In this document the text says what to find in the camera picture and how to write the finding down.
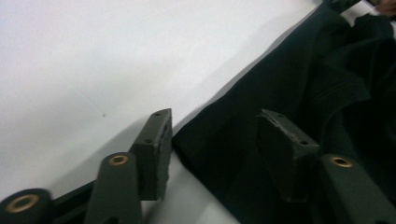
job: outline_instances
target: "black fabric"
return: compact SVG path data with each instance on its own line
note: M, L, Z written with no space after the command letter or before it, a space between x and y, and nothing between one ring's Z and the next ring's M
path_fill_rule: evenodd
M396 199L396 44L389 19L351 28L322 5L174 137L187 168L242 223L310 223L281 202L258 153L261 108L284 114L321 144L361 162Z

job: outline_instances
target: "brass grommet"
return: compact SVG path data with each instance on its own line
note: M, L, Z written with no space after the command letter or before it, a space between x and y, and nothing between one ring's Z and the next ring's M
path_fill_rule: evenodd
M33 205L35 205L38 202L39 197L35 194L26 194L23 195L19 198L14 199L11 203L9 203L6 207L6 211L9 213L19 213L24 210L27 210ZM26 200L27 203L24 203L22 205L18 205L19 202Z
M129 158L127 156L119 155L112 157L108 162L112 165L121 165L127 162Z
M337 166L342 166L342 167L346 167L346 168L352 167L352 162L350 162L349 160L347 160L345 158L331 157L330 161Z

